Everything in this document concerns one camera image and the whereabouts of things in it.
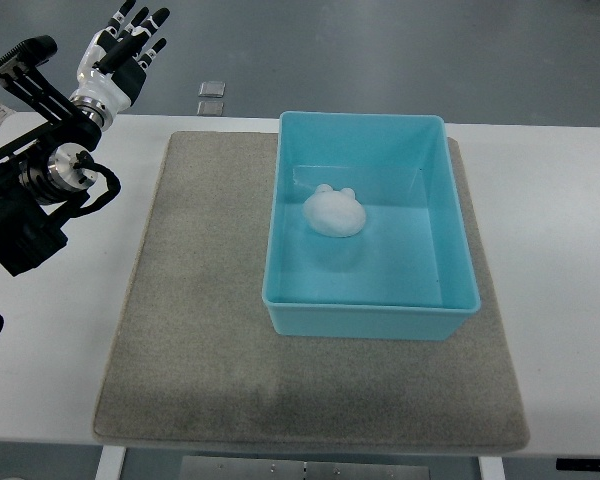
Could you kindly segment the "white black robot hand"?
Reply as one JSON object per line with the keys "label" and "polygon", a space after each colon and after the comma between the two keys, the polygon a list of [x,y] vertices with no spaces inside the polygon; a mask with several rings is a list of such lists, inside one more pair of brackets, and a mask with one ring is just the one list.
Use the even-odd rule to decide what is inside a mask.
{"label": "white black robot hand", "polygon": [[71,96],[74,104],[115,116],[136,102],[149,66],[166,46],[157,34],[170,10],[162,7],[151,13],[143,7],[135,12],[135,5],[123,2],[94,34],[77,69],[78,87]]}

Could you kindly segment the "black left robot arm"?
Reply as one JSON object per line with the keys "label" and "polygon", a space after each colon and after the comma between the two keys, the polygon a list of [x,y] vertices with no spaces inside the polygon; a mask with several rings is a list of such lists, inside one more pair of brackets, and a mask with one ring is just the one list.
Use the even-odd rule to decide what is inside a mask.
{"label": "black left robot arm", "polygon": [[39,72],[55,40],[26,39],[0,58],[0,84],[34,108],[44,123],[0,147],[0,264],[17,276],[67,245],[63,226],[109,204],[118,177],[94,161],[104,115],[76,105]]}

